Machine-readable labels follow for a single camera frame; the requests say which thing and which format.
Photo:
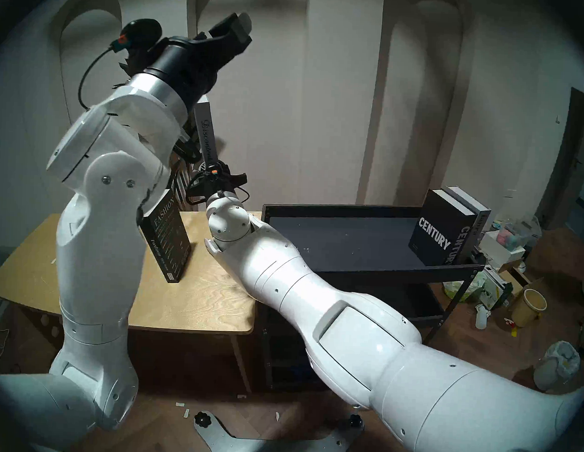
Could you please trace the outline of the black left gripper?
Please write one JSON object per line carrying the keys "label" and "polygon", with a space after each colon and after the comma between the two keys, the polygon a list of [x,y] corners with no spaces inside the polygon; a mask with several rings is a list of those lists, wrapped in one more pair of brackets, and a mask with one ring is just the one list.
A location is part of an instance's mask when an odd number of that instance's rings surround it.
{"label": "black left gripper", "polygon": [[246,50],[252,41],[251,31],[250,16],[240,13],[230,14],[214,25],[209,38],[204,33],[191,40],[168,38],[162,53],[145,67],[145,74],[169,85],[186,109],[191,110],[213,88],[218,71]]}

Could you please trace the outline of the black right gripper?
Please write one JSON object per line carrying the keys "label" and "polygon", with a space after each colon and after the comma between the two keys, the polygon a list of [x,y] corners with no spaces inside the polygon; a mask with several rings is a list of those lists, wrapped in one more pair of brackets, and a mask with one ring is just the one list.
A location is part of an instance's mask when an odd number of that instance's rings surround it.
{"label": "black right gripper", "polygon": [[233,175],[227,165],[214,164],[208,170],[193,172],[186,187],[185,202],[189,205],[208,204],[210,197],[217,195],[221,198],[226,192],[235,194],[235,190],[247,182],[246,173]]}

